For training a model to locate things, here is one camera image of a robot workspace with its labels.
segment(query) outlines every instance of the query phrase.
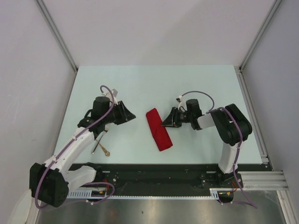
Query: red towel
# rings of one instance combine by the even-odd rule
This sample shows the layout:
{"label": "red towel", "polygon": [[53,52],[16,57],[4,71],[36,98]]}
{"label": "red towel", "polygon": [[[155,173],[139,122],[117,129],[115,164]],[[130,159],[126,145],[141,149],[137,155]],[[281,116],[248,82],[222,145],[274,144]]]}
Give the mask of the red towel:
{"label": "red towel", "polygon": [[162,120],[156,108],[146,113],[149,128],[153,138],[158,146],[159,151],[166,150],[172,146],[172,141],[166,131],[166,128],[161,126]]}

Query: gray wall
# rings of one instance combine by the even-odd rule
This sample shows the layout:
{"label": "gray wall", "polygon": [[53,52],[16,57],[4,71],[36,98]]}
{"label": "gray wall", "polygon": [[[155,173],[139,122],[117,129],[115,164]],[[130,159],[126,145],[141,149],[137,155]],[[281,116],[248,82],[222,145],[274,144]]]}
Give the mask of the gray wall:
{"label": "gray wall", "polygon": [[0,223],[55,144],[74,74],[33,0],[0,7]]}
{"label": "gray wall", "polygon": [[80,65],[239,65],[274,0],[44,2]]}
{"label": "gray wall", "polygon": [[299,1],[285,0],[244,70],[270,159],[299,208]]}

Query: purple cable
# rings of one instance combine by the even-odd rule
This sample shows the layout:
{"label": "purple cable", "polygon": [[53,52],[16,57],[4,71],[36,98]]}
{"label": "purple cable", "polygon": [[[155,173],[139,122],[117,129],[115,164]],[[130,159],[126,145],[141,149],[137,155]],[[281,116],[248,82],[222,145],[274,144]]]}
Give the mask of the purple cable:
{"label": "purple cable", "polygon": [[84,185],[95,185],[95,184],[105,184],[105,185],[109,185],[110,187],[112,187],[112,192],[111,192],[110,195],[104,197],[103,199],[100,199],[100,200],[97,201],[97,202],[93,202],[93,204],[98,204],[98,203],[102,203],[102,202],[106,201],[106,200],[107,200],[108,198],[110,198],[110,197],[114,194],[114,192],[115,192],[115,187],[114,187],[114,185],[111,184],[111,183],[107,183],[107,182],[92,182],[92,183],[86,183],[86,184],[84,184]]}
{"label": "purple cable", "polygon": [[235,127],[237,128],[238,133],[240,135],[240,142],[238,143],[238,146],[237,146],[237,153],[235,155],[235,160],[234,160],[234,164],[233,164],[233,173],[234,173],[234,177],[235,177],[236,183],[238,184],[241,192],[243,193],[243,195],[245,196],[245,198],[249,201],[249,203],[248,202],[241,202],[241,201],[236,201],[236,202],[233,202],[233,203],[234,204],[247,204],[247,205],[251,205],[252,207],[254,207],[254,208],[257,209],[257,206],[248,198],[247,194],[245,193],[245,191],[243,190],[242,186],[238,182],[238,177],[237,177],[237,174],[235,173],[235,165],[236,165],[236,163],[238,161],[238,157],[239,157],[239,154],[240,154],[240,147],[241,147],[241,144],[243,142],[242,132],[241,132],[240,127],[238,126],[236,120],[231,115],[231,113],[227,109],[225,109],[224,107],[219,107],[219,109],[223,110],[230,117],[230,119],[233,121],[233,123],[234,123]]}
{"label": "purple cable", "polygon": [[[112,98],[112,104],[111,104],[111,106],[109,107],[109,109],[108,109],[108,111],[102,116],[102,117],[100,117],[99,119],[97,119],[95,122],[93,122],[92,124],[90,124],[87,128],[85,128],[83,131],[81,131],[79,134],[77,134],[75,137],[76,137],[76,139],[80,136],[80,135],[82,135],[86,130],[88,130],[89,128],[91,128],[92,126],[94,126],[94,125],[96,125],[97,123],[99,123],[101,120],[103,120],[111,111],[112,111],[112,109],[113,109],[113,107],[114,107],[114,97],[113,97],[113,93],[111,92],[111,90],[107,87],[107,86],[105,86],[105,85],[102,85],[101,87],[100,87],[100,90],[101,90],[101,92],[103,92],[103,90],[102,90],[102,88],[105,88],[105,89],[107,89],[108,90],[108,92],[110,93],[110,95],[112,96],[111,98]],[[60,151],[60,153],[56,156],[56,160],[57,159],[59,159],[59,157],[68,149],[68,147],[74,142],[75,140],[74,139],[72,139],[71,141],[69,141],[69,143],[67,143],[66,144],[66,146]],[[38,185],[37,185],[37,188],[36,188],[36,193],[35,193],[35,205],[36,205],[36,207],[38,208],[38,209],[43,209],[44,207],[46,207],[47,206],[47,204],[46,205],[44,205],[44,206],[40,206],[39,204],[38,204],[38,194],[39,194],[39,191],[40,191],[40,189],[41,189],[41,185],[42,185],[42,182],[43,182],[43,180],[45,179],[45,177],[46,177],[46,175],[47,175],[47,172],[50,170],[50,168],[53,166],[53,164],[55,163],[55,161],[52,161],[50,164],[49,164],[49,166],[46,168],[46,170],[44,171],[44,173],[43,173],[43,175],[42,175],[42,177],[41,177],[41,179],[39,180],[39,183],[38,183]]]}
{"label": "purple cable", "polygon": [[184,94],[182,94],[182,97],[183,97],[184,95],[187,95],[187,94],[189,94],[189,93],[193,93],[193,92],[197,92],[197,93],[204,94],[204,95],[206,95],[207,97],[209,97],[209,98],[211,99],[211,101],[212,101],[212,103],[213,103],[213,106],[212,106],[212,108],[211,108],[210,110],[208,110],[206,113],[209,113],[209,112],[211,112],[211,111],[214,109],[215,102],[214,102],[213,98],[212,98],[209,94],[207,94],[207,93],[205,93],[205,92],[201,92],[201,91],[189,91],[189,92],[185,92]]}
{"label": "purple cable", "polygon": [[[109,197],[111,197],[111,196],[114,194],[114,192],[115,192],[115,187],[114,187],[114,185],[112,185],[111,183],[107,183],[107,182],[92,182],[92,183],[86,183],[86,184],[84,184],[84,186],[85,186],[85,185],[95,185],[95,184],[96,184],[96,185],[98,185],[98,184],[105,184],[105,185],[109,185],[109,186],[111,186],[111,187],[112,187],[112,193],[111,193],[110,195],[104,197],[103,199],[99,199],[99,201],[93,202],[93,204],[98,204],[98,203],[101,203],[101,202],[106,201],[106,200],[107,200]],[[70,201],[70,202],[63,203],[61,206],[59,206],[59,208],[64,207],[64,206],[66,206],[66,205],[74,204],[74,203],[77,203],[77,202],[86,202],[86,200],[72,200],[72,201]],[[58,209],[58,208],[53,207],[53,208],[50,208],[50,209],[47,208],[46,210],[47,210],[47,211],[52,211],[52,210],[55,210],[55,209]]]}

